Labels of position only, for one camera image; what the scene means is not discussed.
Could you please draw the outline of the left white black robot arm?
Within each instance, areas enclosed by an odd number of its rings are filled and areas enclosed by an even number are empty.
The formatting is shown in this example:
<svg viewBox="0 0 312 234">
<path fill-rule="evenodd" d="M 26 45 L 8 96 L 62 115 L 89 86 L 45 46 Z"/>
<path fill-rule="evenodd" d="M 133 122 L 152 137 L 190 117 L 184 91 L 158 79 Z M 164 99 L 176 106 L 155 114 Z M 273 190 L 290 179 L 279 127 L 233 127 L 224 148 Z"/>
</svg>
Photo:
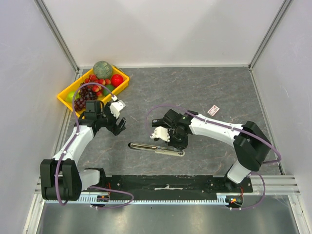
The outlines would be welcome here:
<svg viewBox="0 0 312 234">
<path fill-rule="evenodd" d="M 81 192 L 90 187 L 97 192 L 105 190 L 107 180 L 103 168 L 87 168 L 79 172 L 77 163 L 100 129 L 105 128 L 115 136 L 125 130 L 126 119 L 120 117 L 125 106 L 121 100 L 107 104 L 99 100 L 86 102 L 86 110 L 77 119 L 65 145 L 52 159 L 44 159 L 40 164 L 43 199 L 63 205 L 77 201 Z"/>
</svg>

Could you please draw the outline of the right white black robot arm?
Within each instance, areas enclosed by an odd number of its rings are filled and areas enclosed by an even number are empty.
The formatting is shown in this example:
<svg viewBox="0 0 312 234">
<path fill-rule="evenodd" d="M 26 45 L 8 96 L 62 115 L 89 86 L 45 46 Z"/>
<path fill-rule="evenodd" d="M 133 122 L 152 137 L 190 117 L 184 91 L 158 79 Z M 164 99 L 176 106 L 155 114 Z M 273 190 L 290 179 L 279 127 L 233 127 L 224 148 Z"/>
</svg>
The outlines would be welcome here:
<svg viewBox="0 0 312 234">
<path fill-rule="evenodd" d="M 170 109 L 163 118 L 153 120 L 152 126 L 166 129 L 166 137 L 162 139 L 178 150 L 187 148 L 189 134 L 210 137 L 232 146 L 237 161 L 223 179 L 223 186 L 229 192 L 236 191 L 250 172 L 259 171 L 270 151 L 269 140 L 252 121 L 225 123 L 194 111 L 179 114 Z"/>
</svg>

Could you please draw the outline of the red white staple box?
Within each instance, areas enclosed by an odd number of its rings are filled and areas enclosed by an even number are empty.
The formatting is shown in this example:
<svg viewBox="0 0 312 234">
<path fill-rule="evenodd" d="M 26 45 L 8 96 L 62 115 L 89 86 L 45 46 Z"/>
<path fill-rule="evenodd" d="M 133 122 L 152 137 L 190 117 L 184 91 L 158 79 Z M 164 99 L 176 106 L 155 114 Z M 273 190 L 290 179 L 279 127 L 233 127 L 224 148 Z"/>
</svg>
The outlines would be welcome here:
<svg viewBox="0 0 312 234">
<path fill-rule="evenodd" d="M 213 117 L 219 110 L 220 108 L 214 105 L 207 111 L 207 113 Z"/>
</svg>

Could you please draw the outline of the white black stapler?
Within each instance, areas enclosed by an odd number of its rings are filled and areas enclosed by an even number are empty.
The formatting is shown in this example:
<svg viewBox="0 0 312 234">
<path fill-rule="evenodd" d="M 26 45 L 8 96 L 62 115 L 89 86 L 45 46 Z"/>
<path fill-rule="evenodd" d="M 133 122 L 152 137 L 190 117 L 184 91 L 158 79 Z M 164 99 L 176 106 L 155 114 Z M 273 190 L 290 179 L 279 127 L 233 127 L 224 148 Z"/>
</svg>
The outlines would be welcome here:
<svg viewBox="0 0 312 234">
<path fill-rule="evenodd" d="M 128 147 L 134 150 L 151 151 L 157 154 L 163 154 L 163 155 L 169 155 L 169 156 L 183 157 L 185 155 L 185 152 L 183 150 L 179 151 L 174 148 L 147 145 L 147 144 L 139 144 L 139 143 L 130 142 L 128 144 Z"/>
</svg>

